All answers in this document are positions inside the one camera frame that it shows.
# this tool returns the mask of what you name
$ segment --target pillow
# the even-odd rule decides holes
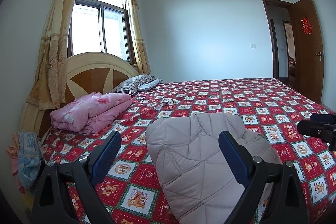
[[[139,87],[138,91],[148,91],[155,87],[156,85],[160,84],[162,82],[162,79],[155,79],[154,81],[148,83],[148,84],[143,84]]]
[[[137,93],[141,85],[148,84],[154,81],[155,79],[157,78],[151,75],[137,75],[121,82],[109,93],[119,92],[119,93],[127,93],[133,96],[135,95],[135,93]]]

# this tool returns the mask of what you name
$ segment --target wooden headboard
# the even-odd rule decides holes
[[[68,58],[66,103],[92,92],[109,92],[122,81],[138,75],[137,71],[121,58],[104,52],[86,52]],[[26,103],[20,129],[35,132],[42,137],[51,127],[50,112],[38,110]]]

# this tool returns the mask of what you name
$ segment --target white wall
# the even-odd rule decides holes
[[[0,188],[25,223],[25,206],[11,176],[5,149],[18,130],[25,100],[33,86],[42,29],[52,0],[4,0],[0,6],[1,141]]]
[[[273,77],[262,0],[142,0],[140,6],[154,76],[164,81]]]
[[[286,33],[283,24],[284,21],[290,21],[289,13],[286,8],[275,6],[267,6],[268,16],[273,19],[275,33],[278,43],[278,56],[279,56],[279,77],[288,76],[288,56],[287,56],[287,42]]]
[[[313,0],[319,18],[324,50],[323,104],[336,111],[336,0]]]

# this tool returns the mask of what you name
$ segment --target wooden door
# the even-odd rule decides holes
[[[289,8],[296,57],[295,89],[310,100],[321,102],[323,45],[320,24],[312,0],[300,0]]]

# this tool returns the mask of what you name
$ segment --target blue pillow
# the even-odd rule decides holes
[[[148,84],[143,84],[139,87],[138,92],[140,91],[148,91],[155,87],[156,85],[160,84],[162,82],[162,79],[155,79],[154,81],[148,83]]]

